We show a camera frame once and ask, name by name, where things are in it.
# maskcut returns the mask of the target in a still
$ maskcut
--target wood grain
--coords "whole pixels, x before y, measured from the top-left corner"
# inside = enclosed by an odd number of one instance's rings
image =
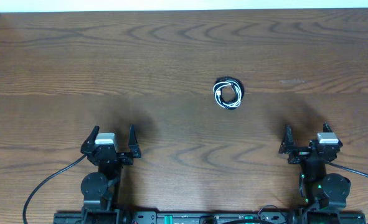
[[[219,108],[215,79],[245,85]],[[368,173],[368,9],[74,12],[0,17],[0,223],[21,223],[45,177],[80,157],[94,125],[143,158],[120,202],[159,210],[258,210],[304,204],[297,166],[278,154],[283,125],[307,144],[329,121],[338,164]],[[51,180],[31,223],[80,210],[83,161]],[[368,218],[368,180],[348,177],[348,210]]]

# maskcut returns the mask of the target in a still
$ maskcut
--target wire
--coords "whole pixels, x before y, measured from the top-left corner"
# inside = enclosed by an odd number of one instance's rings
[[[258,213],[257,213],[257,218],[259,219],[259,220],[261,220],[261,212],[262,212],[262,210],[264,209],[264,208],[267,208],[267,207],[274,207],[274,208],[276,208],[277,210],[278,210],[278,212],[279,213],[281,213],[281,215],[285,218],[285,221],[283,222],[283,223],[280,223],[280,224],[284,224],[284,223],[286,223],[287,222],[287,216],[286,215],[284,215],[283,213],[282,213],[282,211],[278,208],[278,207],[276,207],[275,205],[264,205],[261,209],[260,209],[260,211],[258,211]]]
[[[222,98],[222,89],[225,88],[226,86],[231,86],[236,94],[235,99],[230,102],[226,102]],[[230,77],[225,77],[220,78],[216,81],[213,87],[213,91],[214,91],[214,98],[221,107],[227,108],[228,110],[234,110],[240,106],[245,89],[239,80]]]
[[[32,199],[32,197],[34,196],[34,194],[40,189],[40,187],[42,187],[48,180],[54,178],[56,175],[61,174],[63,172],[65,172],[66,170],[72,168],[73,166],[75,166],[76,164],[78,164],[80,161],[82,161],[87,155],[83,155],[82,157],[80,157],[79,159],[77,159],[74,163],[70,164],[69,166],[61,169],[60,171],[52,174],[51,176],[47,177],[45,180],[43,180],[41,182],[41,184],[39,184],[34,190],[33,192],[30,194],[30,196],[27,198],[26,203],[24,204],[23,207],[23,223],[27,224],[27,218],[26,218],[26,211],[27,211],[27,207],[29,206],[29,202]]]
[[[240,223],[261,223],[261,224],[274,224],[272,222],[268,222],[265,220],[258,220],[258,219],[239,219],[234,221],[225,222],[223,224],[240,224]]]
[[[364,176],[364,177],[368,178],[368,174],[366,174],[366,173],[363,173],[363,172],[360,172],[360,171],[357,171],[357,170],[354,170],[354,169],[350,169],[350,168],[347,168],[347,167],[344,167],[344,166],[340,166],[340,165],[334,164],[334,163],[329,162],[329,161],[324,161],[324,162],[325,162],[325,164],[328,164],[330,166],[337,167],[337,168],[340,168],[340,169],[344,169],[346,171],[353,172],[355,174],[359,174],[361,176]]]

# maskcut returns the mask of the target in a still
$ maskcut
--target cable coil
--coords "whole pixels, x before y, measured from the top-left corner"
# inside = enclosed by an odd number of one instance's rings
[[[224,98],[222,97],[222,89],[226,86],[231,86],[233,91],[236,94],[236,97],[234,100],[226,102]],[[215,82],[215,85],[213,87],[214,91],[214,98],[215,101],[223,108],[227,108],[228,110],[234,110],[240,106],[240,103],[242,102],[243,95],[245,93],[245,89],[242,85],[242,83],[235,79],[230,77],[224,77],[220,78]]]

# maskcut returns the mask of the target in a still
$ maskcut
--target white wall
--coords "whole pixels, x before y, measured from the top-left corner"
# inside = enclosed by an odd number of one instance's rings
[[[0,0],[0,12],[309,9],[368,7],[368,0]]]

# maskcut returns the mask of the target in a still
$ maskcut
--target wooden table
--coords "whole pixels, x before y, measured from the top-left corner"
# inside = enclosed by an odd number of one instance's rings
[[[212,87],[232,76],[242,105]],[[94,125],[143,158],[124,168],[120,202],[179,211],[296,208],[299,166],[278,154],[284,124],[301,144],[324,121],[344,143],[335,160],[368,173],[368,9],[71,12],[0,15],[0,223],[78,159]],[[368,219],[368,179],[348,210]],[[30,223],[80,210],[87,160],[44,185]]]

